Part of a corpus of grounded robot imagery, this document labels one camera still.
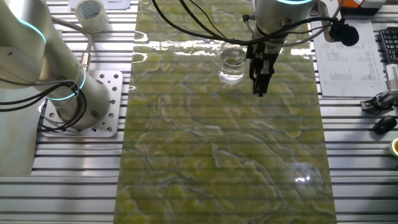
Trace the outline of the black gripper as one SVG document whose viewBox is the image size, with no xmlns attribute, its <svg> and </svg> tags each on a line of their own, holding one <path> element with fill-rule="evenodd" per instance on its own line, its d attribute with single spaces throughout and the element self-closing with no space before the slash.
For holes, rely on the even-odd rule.
<svg viewBox="0 0 398 224">
<path fill-rule="evenodd" d="M 252 90 L 253 92 L 257 92 L 258 97 L 262 97 L 267 93 L 269 82 L 274 74 L 273 64 L 280 52 L 280 50 L 277 50 L 274 53 L 270 53 L 268 50 L 268 45 L 265 43 L 248 45 L 246 50 L 247 59 L 252 60 L 257 58 L 263 60 L 258 71 L 255 62 L 251 62 L 249 68 L 249 77 L 253 82 Z"/>
</svg>

